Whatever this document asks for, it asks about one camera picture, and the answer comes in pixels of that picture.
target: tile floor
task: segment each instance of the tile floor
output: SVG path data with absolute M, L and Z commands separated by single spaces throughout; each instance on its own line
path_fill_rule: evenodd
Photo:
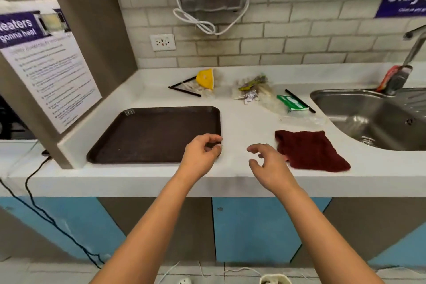
M 250 270 L 240 272 L 227 272 L 225 270 L 236 270 L 235 267 L 225 265 L 202 264 L 201 275 L 198 264 L 180 264 L 167 275 L 162 284 L 177 284 L 183 277 L 188 276 L 193 284 L 258 284 L 259 278 Z M 156 283 L 163 274 L 171 267 L 165 265 L 160 267 Z M 261 274 L 284 273 L 293 284 L 320 284 L 315 270 L 313 269 L 291 269 L 291 268 L 255 268 Z M 52 264 L 35 263 L 26 259 L 10 258 L 0 263 L 0 284 L 87 284 L 96 274 L 97 269 L 90 264 Z M 407 269 L 392 269 L 379 271 L 379 275 L 386 284 L 426 284 L 426 272 L 417 273 Z

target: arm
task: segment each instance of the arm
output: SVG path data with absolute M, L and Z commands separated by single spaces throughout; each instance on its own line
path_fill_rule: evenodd
M 280 153 L 268 144 L 251 145 L 247 150 L 264 158 L 263 166 L 251 159 L 250 168 L 285 207 L 322 283 L 384 284 L 297 184 Z
M 221 140 L 205 134 L 186 146 L 176 174 L 91 284 L 154 283 L 186 195 L 220 155 L 220 144 L 211 150 L 205 145 Z

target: hand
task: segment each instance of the hand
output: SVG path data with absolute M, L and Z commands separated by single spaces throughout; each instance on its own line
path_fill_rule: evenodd
M 254 176 L 266 190 L 277 195 L 278 191 L 298 188 L 293 174 L 285 163 L 285 156 L 276 151 L 269 144 L 254 144 L 247 147 L 247 151 L 264 158 L 263 165 L 260 166 L 255 159 L 248 161 Z
M 221 142 L 222 137 L 214 134 L 204 134 L 195 137 L 186 147 L 184 157 L 179 165 L 177 174 L 188 178 L 193 184 L 203 177 L 213 166 L 214 161 L 222 151 L 221 144 L 206 147 L 208 142 Z

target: green packet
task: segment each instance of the green packet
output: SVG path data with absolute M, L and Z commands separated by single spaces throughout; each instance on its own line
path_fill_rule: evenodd
M 302 105 L 299 101 L 291 96 L 283 96 L 279 94 L 276 97 L 287 106 L 289 111 L 309 110 L 309 107 Z

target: sink drain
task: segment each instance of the sink drain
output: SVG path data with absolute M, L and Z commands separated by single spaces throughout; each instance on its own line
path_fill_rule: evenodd
M 361 137 L 359 141 L 365 145 L 375 146 L 374 139 L 368 137 Z

